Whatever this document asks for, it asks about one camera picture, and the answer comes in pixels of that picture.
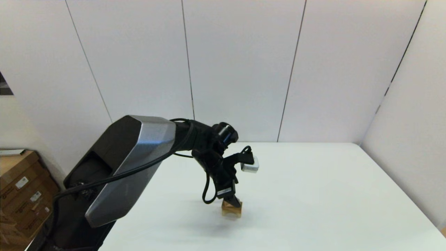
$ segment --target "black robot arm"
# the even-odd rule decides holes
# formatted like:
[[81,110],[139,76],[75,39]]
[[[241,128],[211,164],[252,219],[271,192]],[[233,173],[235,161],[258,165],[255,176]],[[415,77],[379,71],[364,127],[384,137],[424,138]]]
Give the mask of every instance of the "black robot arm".
[[192,151],[215,184],[215,196],[240,207],[234,165],[255,163],[251,148],[223,158],[238,134],[227,123],[125,116],[111,124],[64,180],[53,212],[29,251],[98,250],[115,221],[133,207],[161,161],[176,151]]
[[[181,150],[192,150],[192,156],[203,167],[207,175],[206,188],[202,199],[205,203],[211,203],[215,198],[224,199],[234,207],[240,207],[240,201],[235,196],[235,184],[238,183],[236,177],[237,163],[254,164],[254,157],[251,148],[247,148],[241,153],[223,158],[224,151],[229,144],[237,142],[239,139],[237,131],[225,122],[215,124],[212,127],[191,120],[190,123],[177,124],[177,140],[188,131],[191,124],[194,125],[194,131],[189,140],[183,145]],[[214,181],[215,195],[210,201],[205,200],[207,186],[209,185],[209,176]]]

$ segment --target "white sticker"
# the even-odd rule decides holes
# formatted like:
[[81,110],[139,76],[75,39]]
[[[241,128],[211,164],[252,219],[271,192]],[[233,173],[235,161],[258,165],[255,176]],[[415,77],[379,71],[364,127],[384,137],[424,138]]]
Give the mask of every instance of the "white sticker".
[[20,189],[20,188],[22,188],[24,185],[26,185],[26,183],[28,183],[28,179],[25,177],[25,176],[23,176],[23,178],[21,178],[17,183],[16,183],[16,187],[18,188],[18,189]]
[[217,195],[221,195],[221,194],[224,194],[224,193],[227,193],[230,191],[232,191],[232,188],[223,189],[223,190],[218,191]]
[[32,202],[36,202],[40,198],[40,195],[42,195],[39,191],[37,191],[33,196],[31,196],[30,200]]

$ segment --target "wooden cube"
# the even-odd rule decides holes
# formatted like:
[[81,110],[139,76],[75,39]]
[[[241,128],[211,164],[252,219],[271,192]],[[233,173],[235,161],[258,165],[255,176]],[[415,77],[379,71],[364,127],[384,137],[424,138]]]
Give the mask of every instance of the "wooden cube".
[[242,217],[242,207],[236,208],[233,205],[223,201],[222,203],[222,215],[225,216],[228,213],[234,213],[238,218]]

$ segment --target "label on box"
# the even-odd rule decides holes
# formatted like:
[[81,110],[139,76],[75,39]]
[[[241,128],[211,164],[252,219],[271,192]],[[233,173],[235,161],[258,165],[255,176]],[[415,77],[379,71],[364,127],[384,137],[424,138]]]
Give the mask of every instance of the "label on box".
[[39,191],[37,191],[33,196],[31,196],[30,200],[31,200],[32,202],[36,202],[36,200],[38,200],[38,199],[40,198],[41,195],[42,195],[42,194],[41,194]]
[[22,188],[24,185],[26,185],[26,183],[28,183],[28,179],[25,177],[25,176],[23,176],[23,178],[21,178],[17,183],[16,183],[16,187],[18,188],[18,189],[20,189],[20,188]]

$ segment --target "white table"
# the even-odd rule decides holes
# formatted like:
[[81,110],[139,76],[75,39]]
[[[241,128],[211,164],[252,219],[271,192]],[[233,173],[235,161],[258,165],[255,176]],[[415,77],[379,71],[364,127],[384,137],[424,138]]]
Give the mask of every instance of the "white table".
[[172,156],[101,250],[446,251],[446,239],[357,145],[249,145],[260,169],[237,167],[241,218],[221,216],[221,200],[204,204],[204,171]]

